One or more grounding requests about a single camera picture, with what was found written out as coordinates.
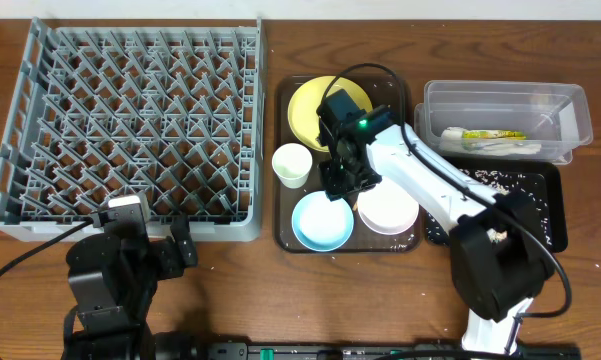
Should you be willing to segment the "white cup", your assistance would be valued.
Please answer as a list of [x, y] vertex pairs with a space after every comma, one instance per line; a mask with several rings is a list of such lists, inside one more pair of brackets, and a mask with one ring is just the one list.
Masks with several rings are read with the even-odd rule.
[[272, 157], [275, 175], [290, 189], [300, 188], [306, 183], [312, 165], [313, 158], [309, 149], [297, 143], [280, 146]]

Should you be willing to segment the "yellow green snack wrapper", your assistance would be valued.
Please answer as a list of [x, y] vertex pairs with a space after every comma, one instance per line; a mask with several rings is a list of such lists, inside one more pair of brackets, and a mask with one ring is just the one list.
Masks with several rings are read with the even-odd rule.
[[461, 138], [525, 140], [526, 135], [522, 132], [510, 130], [464, 130]]

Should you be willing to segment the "pink bowl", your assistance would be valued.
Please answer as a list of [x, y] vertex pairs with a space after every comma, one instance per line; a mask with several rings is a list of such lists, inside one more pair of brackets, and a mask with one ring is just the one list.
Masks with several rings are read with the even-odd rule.
[[372, 189], [360, 192], [356, 205], [363, 223], [381, 235], [408, 230], [419, 214], [419, 204], [388, 177]]

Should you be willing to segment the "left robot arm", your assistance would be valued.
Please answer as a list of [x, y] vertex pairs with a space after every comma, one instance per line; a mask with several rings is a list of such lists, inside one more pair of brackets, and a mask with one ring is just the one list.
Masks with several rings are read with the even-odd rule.
[[68, 283], [76, 306], [65, 318], [64, 359], [197, 359], [201, 350], [184, 332], [154, 334], [147, 314], [158, 282], [198, 265], [189, 221], [180, 216], [171, 234], [148, 237], [135, 216], [103, 220], [101, 234], [67, 253]]

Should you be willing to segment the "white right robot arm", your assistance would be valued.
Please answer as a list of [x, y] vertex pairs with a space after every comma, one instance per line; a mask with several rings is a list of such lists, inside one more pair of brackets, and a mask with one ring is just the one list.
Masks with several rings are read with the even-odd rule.
[[459, 171], [386, 106], [367, 112], [338, 90], [323, 96], [317, 114], [318, 140], [330, 153], [320, 165], [328, 198], [384, 180], [410, 195], [449, 237], [452, 280], [470, 309], [463, 350], [515, 354], [521, 322], [555, 271], [534, 201]]

